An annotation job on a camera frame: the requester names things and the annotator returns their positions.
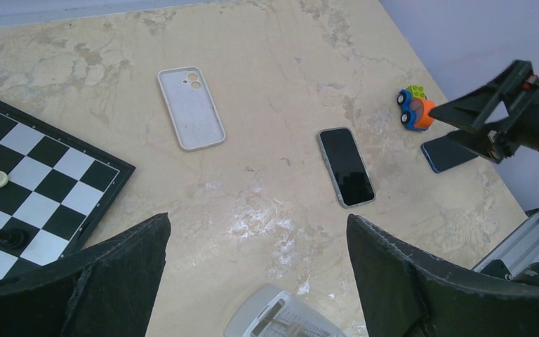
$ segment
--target beige table surface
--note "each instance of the beige table surface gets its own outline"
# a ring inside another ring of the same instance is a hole
[[[224,144],[180,150],[157,72],[204,72]],[[155,213],[173,229],[148,336],[220,336],[271,282],[348,336],[366,327],[346,217],[472,267],[525,215],[483,159],[435,175],[395,95],[445,97],[377,0],[202,4],[0,29],[0,99],[137,166],[88,244]],[[348,126],[376,200],[338,204],[316,134]]]

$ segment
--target toy car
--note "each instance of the toy car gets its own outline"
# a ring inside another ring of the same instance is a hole
[[[401,109],[401,124],[408,130],[426,131],[433,124],[429,112],[435,103],[427,99],[422,86],[412,85],[400,90],[397,103]]]

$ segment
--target black chess piece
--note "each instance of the black chess piece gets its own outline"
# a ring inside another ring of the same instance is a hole
[[[27,244],[28,236],[19,228],[0,230],[0,245],[3,248],[18,249]]]

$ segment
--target checkered board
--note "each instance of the checkered board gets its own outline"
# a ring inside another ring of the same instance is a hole
[[[79,250],[134,166],[0,102],[0,229],[29,237],[0,246],[0,279]]]

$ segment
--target smartphone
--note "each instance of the smartphone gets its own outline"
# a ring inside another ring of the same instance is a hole
[[[441,173],[478,157],[475,153],[453,142],[447,136],[439,137],[420,146],[431,169]]]
[[[322,130],[317,138],[342,207],[348,208],[373,201],[375,191],[350,129]]]

